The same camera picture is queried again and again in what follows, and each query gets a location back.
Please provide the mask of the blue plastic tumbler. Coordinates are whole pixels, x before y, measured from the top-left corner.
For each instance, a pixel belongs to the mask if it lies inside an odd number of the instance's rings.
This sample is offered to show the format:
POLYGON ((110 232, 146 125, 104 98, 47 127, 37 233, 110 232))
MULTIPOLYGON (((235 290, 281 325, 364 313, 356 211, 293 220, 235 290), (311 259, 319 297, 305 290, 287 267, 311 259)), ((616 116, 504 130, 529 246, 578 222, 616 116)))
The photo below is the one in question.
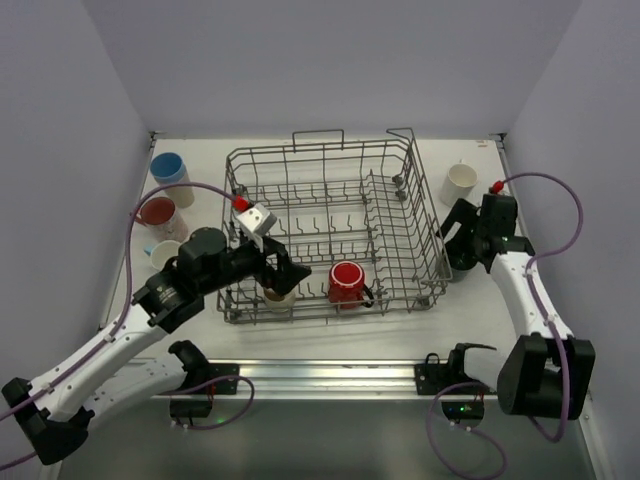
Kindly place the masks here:
POLYGON ((159 185, 180 183, 187 176, 187 168, 182 157, 173 152, 154 157, 149 171, 159 185))

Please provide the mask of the white faceted ceramic mug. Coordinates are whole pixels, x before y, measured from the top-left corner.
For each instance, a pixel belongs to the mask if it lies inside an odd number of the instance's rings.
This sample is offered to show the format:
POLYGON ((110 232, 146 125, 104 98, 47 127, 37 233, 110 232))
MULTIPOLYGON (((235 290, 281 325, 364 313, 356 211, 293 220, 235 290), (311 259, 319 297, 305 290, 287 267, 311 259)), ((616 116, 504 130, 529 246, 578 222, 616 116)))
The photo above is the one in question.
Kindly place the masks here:
POLYGON ((440 192, 440 201, 452 207, 458 199, 465 199, 478 183, 478 173, 466 163, 452 165, 444 177, 440 192))

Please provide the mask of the right black controller box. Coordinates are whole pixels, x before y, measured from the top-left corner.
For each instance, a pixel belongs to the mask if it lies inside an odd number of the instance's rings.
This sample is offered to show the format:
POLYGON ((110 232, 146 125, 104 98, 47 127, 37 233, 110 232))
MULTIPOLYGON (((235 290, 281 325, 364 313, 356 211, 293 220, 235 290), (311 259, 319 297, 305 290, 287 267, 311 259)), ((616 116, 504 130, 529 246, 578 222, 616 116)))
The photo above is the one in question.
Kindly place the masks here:
POLYGON ((449 422, 465 427, 477 427, 481 424, 485 405, 480 399, 473 400, 444 400, 441 410, 449 422))

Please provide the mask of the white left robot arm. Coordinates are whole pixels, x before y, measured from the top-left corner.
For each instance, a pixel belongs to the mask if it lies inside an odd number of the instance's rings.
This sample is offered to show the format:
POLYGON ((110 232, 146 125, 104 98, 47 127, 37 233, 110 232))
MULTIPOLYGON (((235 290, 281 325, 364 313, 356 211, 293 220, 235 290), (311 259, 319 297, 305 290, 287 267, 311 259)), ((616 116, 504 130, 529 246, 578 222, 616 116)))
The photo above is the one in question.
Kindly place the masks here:
POLYGON ((138 370, 120 370, 203 311, 206 295, 253 278, 284 296, 311 272, 270 237, 261 245, 245 239, 231 248, 221 230, 200 228, 133 295, 119 319, 49 372, 10 380, 2 389, 8 413, 34 457, 55 464, 78 450, 108 415, 156 394, 202 389, 208 362, 188 340, 174 342, 167 354, 138 370))

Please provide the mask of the black controller box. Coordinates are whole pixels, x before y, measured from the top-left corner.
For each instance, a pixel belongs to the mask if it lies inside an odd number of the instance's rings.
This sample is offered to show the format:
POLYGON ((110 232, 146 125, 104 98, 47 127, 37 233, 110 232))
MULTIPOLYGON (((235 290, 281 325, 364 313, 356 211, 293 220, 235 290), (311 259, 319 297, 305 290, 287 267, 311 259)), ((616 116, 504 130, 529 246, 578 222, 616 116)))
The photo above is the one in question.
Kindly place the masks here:
POLYGON ((449 422, 465 427, 477 427, 481 424, 485 405, 480 399, 473 400, 444 400, 441 410, 449 422))
POLYGON ((211 400, 171 400, 169 415, 176 421, 193 423, 194 419, 207 418, 212 410, 211 400))

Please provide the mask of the dark green mug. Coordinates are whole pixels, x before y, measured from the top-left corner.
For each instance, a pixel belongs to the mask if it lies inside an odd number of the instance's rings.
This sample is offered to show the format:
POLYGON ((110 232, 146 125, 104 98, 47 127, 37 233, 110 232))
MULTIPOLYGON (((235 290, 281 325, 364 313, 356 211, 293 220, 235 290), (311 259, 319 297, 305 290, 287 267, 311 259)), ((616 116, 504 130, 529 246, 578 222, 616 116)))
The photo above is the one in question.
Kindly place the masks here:
POLYGON ((478 263, 472 250, 463 248, 457 243, 448 242, 445 245, 445 251, 451 270, 451 283, 463 281, 478 263))

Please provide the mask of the pink ghost pattern mug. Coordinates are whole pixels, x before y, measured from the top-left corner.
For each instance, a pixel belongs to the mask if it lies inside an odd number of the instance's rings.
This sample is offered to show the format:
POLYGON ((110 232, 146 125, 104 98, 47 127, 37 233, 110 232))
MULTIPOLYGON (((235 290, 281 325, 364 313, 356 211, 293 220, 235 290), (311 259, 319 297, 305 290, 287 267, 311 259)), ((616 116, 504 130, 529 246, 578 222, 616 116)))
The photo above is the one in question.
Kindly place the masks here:
POLYGON ((175 203, 167 197, 146 201, 134 215, 134 221, 146 227, 158 242, 183 242, 189 235, 188 227, 175 203))

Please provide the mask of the red mug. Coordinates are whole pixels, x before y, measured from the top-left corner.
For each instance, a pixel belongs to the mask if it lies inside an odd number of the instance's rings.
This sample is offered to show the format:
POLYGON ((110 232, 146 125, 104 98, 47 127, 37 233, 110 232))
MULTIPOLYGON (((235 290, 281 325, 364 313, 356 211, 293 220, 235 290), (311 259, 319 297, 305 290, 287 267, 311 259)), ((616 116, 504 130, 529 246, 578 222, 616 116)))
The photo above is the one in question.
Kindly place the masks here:
POLYGON ((366 285, 364 269, 353 261, 340 261, 329 270, 328 300, 339 310, 371 308, 374 296, 366 285))

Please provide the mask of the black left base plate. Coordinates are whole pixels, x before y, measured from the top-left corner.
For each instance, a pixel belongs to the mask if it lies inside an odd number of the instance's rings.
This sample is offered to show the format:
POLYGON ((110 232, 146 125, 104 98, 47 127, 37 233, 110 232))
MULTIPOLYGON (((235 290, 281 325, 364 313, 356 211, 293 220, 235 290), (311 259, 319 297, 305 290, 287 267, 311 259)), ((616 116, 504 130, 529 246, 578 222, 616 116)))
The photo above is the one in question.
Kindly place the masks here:
POLYGON ((235 395, 240 365, 238 363, 207 363, 187 373, 174 391, 178 395, 235 395))

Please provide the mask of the left black controller box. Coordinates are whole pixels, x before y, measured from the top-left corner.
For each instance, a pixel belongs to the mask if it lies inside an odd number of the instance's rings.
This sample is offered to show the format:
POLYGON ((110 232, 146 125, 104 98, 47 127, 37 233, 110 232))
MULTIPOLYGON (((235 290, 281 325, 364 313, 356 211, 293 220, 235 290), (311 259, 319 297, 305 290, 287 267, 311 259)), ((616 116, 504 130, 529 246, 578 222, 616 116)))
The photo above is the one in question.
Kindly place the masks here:
POLYGON ((193 423, 194 419, 207 418, 212 410, 211 400, 171 400, 169 415, 176 421, 193 423))

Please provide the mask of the cream and brown mug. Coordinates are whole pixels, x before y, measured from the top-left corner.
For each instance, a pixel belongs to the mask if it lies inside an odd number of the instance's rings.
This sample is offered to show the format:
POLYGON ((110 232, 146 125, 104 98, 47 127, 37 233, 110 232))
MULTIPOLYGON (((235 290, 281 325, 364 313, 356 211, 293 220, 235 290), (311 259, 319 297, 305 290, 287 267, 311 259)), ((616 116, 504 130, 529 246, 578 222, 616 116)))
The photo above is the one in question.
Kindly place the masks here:
POLYGON ((279 295, 272 289, 264 289, 263 294, 266 307, 275 313, 283 313, 290 310, 296 302, 294 291, 279 295))

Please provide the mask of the light blue faceted mug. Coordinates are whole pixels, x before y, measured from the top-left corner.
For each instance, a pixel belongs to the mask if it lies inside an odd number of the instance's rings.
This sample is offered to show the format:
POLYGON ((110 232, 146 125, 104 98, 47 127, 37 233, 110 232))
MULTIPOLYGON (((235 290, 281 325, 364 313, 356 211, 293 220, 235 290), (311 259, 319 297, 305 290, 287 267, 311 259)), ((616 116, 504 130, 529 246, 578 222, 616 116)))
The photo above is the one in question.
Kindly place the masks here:
POLYGON ((178 241, 164 240, 153 247, 145 247, 143 251, 149 258, 151 266, 160 271, 171 258, 178 255, 180 246, 181 243, 178 241))

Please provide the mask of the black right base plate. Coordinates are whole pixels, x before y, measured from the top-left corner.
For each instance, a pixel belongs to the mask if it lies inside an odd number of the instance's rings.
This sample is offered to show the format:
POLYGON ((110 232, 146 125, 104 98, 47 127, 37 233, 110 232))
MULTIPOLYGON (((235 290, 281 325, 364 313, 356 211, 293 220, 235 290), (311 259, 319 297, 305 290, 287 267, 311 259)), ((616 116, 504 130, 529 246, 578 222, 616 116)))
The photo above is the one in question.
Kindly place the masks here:
POLYGON ((463 373, 462 357, 451 351, 446 360, 437 353, 428 354, 425 359, 413 366, 416 393, 420 396, 435 395, 469 378, 463 373))

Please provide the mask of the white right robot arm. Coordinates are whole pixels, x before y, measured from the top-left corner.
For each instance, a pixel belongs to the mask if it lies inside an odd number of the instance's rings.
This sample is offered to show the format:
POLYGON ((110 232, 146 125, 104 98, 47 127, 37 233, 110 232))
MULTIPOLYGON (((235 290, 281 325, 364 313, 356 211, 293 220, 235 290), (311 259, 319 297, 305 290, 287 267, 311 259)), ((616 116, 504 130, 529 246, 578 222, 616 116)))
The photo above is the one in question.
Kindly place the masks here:
POLYGON ((577 338, 552 305, 532 259, 530 240, 516 232, 511 196, 486 194, 480 206, 457 200, 439 234, 451 266, 481 265, 498 286, 516 342, 509 353, 459 343, 447 366, 452 378, 477 380, 496 392, 508 415, 576 420, 586 399, 596 353, 577 338))

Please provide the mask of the aluminium mounting rail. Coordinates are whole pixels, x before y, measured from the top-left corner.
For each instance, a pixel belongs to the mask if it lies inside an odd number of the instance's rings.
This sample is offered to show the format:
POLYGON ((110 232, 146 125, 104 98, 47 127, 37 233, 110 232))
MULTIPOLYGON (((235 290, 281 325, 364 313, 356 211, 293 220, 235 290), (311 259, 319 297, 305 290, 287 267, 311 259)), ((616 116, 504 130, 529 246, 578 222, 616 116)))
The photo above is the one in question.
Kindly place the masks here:
POLYGON ((413 400, 417 360, 248 360, 234 362, 255 400, 413 400))

